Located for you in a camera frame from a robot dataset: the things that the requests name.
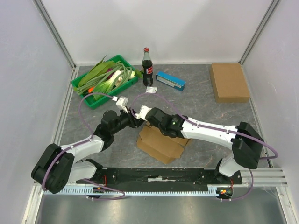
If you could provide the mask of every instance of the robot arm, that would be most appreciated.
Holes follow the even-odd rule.
[[[231,149],[231,154],[221,159],[216,167],[215,175],[220,181],[226,179],[226,177],[231,177],[242,168],[257,168],[263,146],[253,140],[228,132],[228,130],[240,132],[263,140],[248,123],[241,122],[239,126],[222,126],[185,117],[196,124],[226,129],[227,132],[225,133],[192,125],[179,115],[169,115],[158,108],[151,109],[146,106],[141,107],[136,117],[148,121],[151,125],[158,127],[163,135],[171,138],[180,137],[205,140]]]
[[[100,165],[91,159],[80,160],[93,153],[107,149],[114,141],[114,134],[123,128],[127,126],[136,128],[144,121],[148,121],[152,126],[158,127],[163,135],[171,138],[206,140],[231,149],[232,153],[225,159],[221,159],[216,167],[215,175],[219,181],[231,177],[241,168],[257,168],[262,151],[262,145],[259,143],[242,138],[236,134],[192,125],[179,115],[169,115],[158,108],[142,106],[140,112],[133,116],[135,112],[131,112],[131,109],[126,107],[127,101],[127,98],[119,98],[116,105],[121,109],[120,115],[117,116],[115,111],[106,111],[101,123],[93,133],[94,137],[85,139],[85,143],[79,145],[79,142],[77,142],[64,146],[50,144],[33,169],[31,177],[42,184],[45,173],[55,157],[63,149],[71,146],[71,149],[64,153],[51,169],[46,180],[46,189],[55,194],[62,190],[67,182],[74,182],[84,178],[90,179]],[[241,122],[239,126],[220,126],[188,117],[185,118],[196,124],[238,131],[262,140],[258,133],[245,122]]]

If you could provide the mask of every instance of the table surface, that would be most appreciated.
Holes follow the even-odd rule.
[[[79,74],[82,75],[89,71],[91,66],[81,66]],[[210,80],[209,64],[197,65],[154,65],[154,74],[157,71],[164,71],[173,76],[186,81],[185,89],[178,91],[161,82],[154,80],[153,87],[157,87],[157,94],[170,100],[183,115],[192,117],[208,123],[219,125],[238,125],[240,121],[248,122],[256,129],[254,115],[247,103],[216,103],[214,92]],[[123,91],[119,96],[129,98],[128,105],[133,99],[144,93],[146,87],[142,80]],[[70,144],[86,138],[89,135],[80,121],[78,115],[78,105],[81,98],[74,92],[71,98],[70,108],[66,118],[61,145]],[[141,105],[148,107],[158,107],[168,114],[174,111],[164,101],[154,96],[144,96],[138,99],[134,105],[136,111],[140,110]],[[86,121],[94,130],[100,123],[103,113],[107,110],[118,111],[115,102],[109,100],[95,110],[86,105],[82,107],[82,114]],[[114,138],[114,143],[105,151],[92,154],[91,158],[104,167],[205,167],[215,168],[221,158],[231,153],[231,150],[214,143],[193,140],[185,147],[181,158],[175,159],[172,163],[164,165],[155,158],[149,156],[136,146],[138,134],[142,126],[136,129],[127,127],[118,132]],[[267,161],[260,161],[259,167],[268,167]]]

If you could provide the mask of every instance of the green plastic crate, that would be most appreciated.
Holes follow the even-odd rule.
[[[131,67],[133,70],[134,68],[121,56],[121,55],[116,55],[113,58],[110,58],[108,61],[120,61],[121,63],[124,64],[125,67]],[[86,75],[87,73],[81,75],[80,77],[74,79],[71,84],[74,87],[78,87],[79,82],[81,81],[81,79]],[[110,96],[116,96],[117,94],[119,94],[120,92],[124,91],[125,89],[129,88],[131,85],[135,84],[138,82],[138,77],[132,78],[131,80],[128,80],[126,83],[124,83],[123,85],[119,86],[118,88],[116,88],[115,90],[111,91],[108,95]],[[102,97],[99,100],[95,100],[93,98],[93,96],[89,96],[87,97],[84,101],[86,103],[86,105],[88,107],[90,107],[91,109],[95,109],[99,106],[101,106],[103,103],[107,102],[108,100],[110,100],[109,97]]]

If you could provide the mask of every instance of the metal floor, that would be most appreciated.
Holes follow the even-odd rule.
[[[235,189],[236,195],[247,189]],[[200,196],[131,196],[91,201],[85,196],[44,195],[35,224],[285,224],[275,188],[220,202]]]

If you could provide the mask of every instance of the blue box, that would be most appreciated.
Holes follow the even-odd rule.
[[[157,72],[156,80],[181,91],[184,89],[186,83],[184,80],[171,76],[162,71]]]

